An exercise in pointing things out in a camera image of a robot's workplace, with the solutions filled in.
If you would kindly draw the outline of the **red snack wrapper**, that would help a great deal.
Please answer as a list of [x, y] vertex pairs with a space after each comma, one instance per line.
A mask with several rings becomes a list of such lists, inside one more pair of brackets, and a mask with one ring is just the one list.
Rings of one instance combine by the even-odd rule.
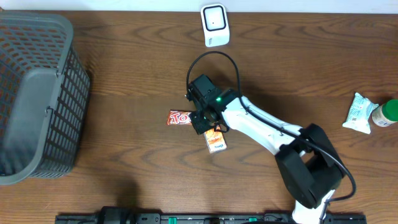
[[170, 110], [167, 118], [167, 125], [191, 125], [191, 112]]

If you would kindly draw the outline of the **mint green wipes pack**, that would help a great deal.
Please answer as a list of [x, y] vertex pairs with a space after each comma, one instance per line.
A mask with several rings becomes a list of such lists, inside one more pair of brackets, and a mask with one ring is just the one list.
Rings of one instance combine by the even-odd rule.
[[346, 121], [342, 124], [342, 127], [370, 134], [369, 117], [378, 107], [378, 104], [372, 103], [368, 98], [363, 97], [359, 93], [355, 93]]

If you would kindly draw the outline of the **green lid jar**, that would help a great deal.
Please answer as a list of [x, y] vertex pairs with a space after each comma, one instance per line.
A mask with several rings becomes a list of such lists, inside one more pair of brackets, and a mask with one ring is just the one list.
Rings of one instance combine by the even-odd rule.
[[397, 122], [397, 100], [389, 100], [377, 107], [372, 112], [374, 124], [380, 127], [388, 127]]

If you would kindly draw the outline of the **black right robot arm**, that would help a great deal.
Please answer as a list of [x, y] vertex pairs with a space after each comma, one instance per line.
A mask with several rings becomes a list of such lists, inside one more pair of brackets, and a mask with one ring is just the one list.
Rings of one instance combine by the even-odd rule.
[[221, 90], [201, 75], [187, 85], [187, 99], [196, 110], [190, 115], [198, 134], [218, 126], [239, 131], [274, 155], [279, 172], [295, 199], [295, 223], [322, 223], [326, 204], [346, 172], [324, 130], [281, 121], [253, 105], [239, 91]]

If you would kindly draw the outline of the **orange small box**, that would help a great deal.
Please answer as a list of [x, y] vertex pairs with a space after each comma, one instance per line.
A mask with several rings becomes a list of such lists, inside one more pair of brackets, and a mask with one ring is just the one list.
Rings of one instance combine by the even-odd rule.
[[221, 152], [227, 149], [226, 141], [224, 140], [223, 133], [220, 132], [219, 126], [216, 129], [210, 129], [204, 133], [206, 145], [210, 154]]

